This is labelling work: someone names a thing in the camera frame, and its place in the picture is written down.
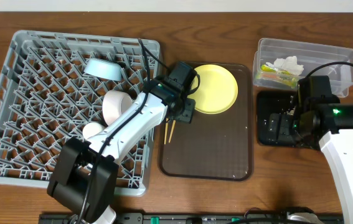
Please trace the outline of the wooden chopstick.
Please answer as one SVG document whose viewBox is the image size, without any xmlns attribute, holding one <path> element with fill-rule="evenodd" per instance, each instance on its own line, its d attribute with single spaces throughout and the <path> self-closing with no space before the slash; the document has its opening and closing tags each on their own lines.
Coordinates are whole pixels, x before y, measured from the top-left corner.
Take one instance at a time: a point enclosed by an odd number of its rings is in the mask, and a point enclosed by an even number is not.
<svg viewBox="0 0 353 224">
<path fill-rule="evenodd" d="M 166 118 L 166 120 L 165 120 L 165 129 L 164 129 L 164 145 L 166 145 L 166 143 L 167 143 L 168 122 L 169 122 L 169 119 Z"/>
<path fill-rule="evenodd" d="M 176 125 L 176 120 L 173 120 L 172 121 L 172 126 L 171 126 L 171 132 L 170 132 L 169 139 L 168 139 L 168 143 L 170 143 L 171 140 L 172 140 L 172 136 L 173 136 L 173 133 L 174 133 L 175 125 Z"/>
</svg>

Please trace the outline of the yellow plate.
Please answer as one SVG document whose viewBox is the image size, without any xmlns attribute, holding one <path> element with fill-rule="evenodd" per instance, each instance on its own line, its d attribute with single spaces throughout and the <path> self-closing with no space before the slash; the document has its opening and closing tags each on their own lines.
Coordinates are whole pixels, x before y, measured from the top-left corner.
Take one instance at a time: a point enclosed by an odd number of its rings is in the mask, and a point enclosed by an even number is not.
<svg viewBox="0 0 353 224">
<path fill-rule="evenodd" d="M 195 77 L 192 88 L 197 90 L 188 98 L 195 100 L 195 109 L 198 112 L 219 114 L 235 103 L 238 85 L 229 70 L 215 64 L 200 65 L 194 70 L 200 76 L 200 84 Z"/>
</svg>

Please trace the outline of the green snack wrapper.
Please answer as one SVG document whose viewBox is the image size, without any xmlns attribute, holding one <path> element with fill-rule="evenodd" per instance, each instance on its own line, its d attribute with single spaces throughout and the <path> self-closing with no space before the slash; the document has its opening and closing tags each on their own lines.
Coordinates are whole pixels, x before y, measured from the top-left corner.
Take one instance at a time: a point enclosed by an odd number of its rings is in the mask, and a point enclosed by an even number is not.
<svg viewBox="0 0 353 224">
<path fill-rule="evenodd" d="M 285 70 L 273 68 L 268 65 L 261 65 L 260 71 L 257 72 L 255 78 L 258 80 L 274 81 L 287 85 L 291 88 L 295 88 L 298 83 L 298 78 L 295 75 L 292 75 Z"/>
</svg>

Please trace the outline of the pink bowl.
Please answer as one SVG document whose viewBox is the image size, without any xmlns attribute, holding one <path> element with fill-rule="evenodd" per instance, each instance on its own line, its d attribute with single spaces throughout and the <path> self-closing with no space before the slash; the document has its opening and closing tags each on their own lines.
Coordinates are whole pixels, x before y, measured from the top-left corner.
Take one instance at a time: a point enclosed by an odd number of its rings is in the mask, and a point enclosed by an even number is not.
<svg viewBox="0 0 353 224">
<path fill-rule="evenodd" d="M 105 123 L 109 126 L 117 120 L 131 105 L 133 100 L 129 94 L 110 90 L 103 99 L 102 114 Z"/>
</svg>

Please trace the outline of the light blue bowl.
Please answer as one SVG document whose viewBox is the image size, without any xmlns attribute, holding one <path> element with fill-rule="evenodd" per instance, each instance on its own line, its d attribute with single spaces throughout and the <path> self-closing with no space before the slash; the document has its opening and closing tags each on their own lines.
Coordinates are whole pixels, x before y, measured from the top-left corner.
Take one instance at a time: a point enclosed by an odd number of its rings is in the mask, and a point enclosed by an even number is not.
<svg viewBox="0 0 353 224">
<path fill-rule="evenodd" d="M 104 78 L 107 80 L 118 82 L 122 80 L 120 65 L 99 58 L 91 58 L 88 61 L 84 72 L 89 75 L 93 75 L 98 78 Z"/>
</svg>

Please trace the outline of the white plastic cup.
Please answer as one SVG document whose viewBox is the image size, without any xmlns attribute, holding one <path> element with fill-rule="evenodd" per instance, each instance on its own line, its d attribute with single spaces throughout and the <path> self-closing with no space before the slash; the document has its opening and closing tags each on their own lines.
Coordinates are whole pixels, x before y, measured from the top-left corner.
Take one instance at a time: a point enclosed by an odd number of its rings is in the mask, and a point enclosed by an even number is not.
<svg viewBox="0 0 353 224">
<path fill-rule="evenodd" d="M 97 122 L 91 122 L 86 124 L 83 129 L 82 129 L 82 135 L 84 139 L 88 139 L 100 132 L 102 132 L 105 129 L 103 125 Z"/>
</svg>

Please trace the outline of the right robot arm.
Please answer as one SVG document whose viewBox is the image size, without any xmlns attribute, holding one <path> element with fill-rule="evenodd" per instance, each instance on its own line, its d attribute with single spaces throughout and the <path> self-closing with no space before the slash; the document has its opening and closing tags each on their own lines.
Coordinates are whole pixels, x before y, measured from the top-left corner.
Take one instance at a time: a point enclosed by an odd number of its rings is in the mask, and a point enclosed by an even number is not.
<svg viewBox="0 0 353 224">
<path fill-rule="evenodd" d="M 353 223 L 353 105 L 341 103 L 327 76 L 300 79 L 296 92 L 264 91 L 257 102 L 262 143 L 321 151 Z"/>
</svg>

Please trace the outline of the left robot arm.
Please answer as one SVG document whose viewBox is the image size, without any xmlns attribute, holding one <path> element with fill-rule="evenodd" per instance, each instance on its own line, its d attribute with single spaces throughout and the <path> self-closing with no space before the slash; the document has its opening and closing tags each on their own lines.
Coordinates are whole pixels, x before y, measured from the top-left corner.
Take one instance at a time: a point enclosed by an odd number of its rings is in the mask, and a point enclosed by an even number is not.
<svg viewBox="0 0 353 224">
<path fill-rule="evenodd" d="M 113 223 L 110 208 L 118 168 L 132 147 L 167 116 L 190 123 L 199 78 L 155 78 L 116 121 L 86 142 L 69 139 L 61 149 L 47 193 L 69 208 L 77 222 Z"/>
</svg>

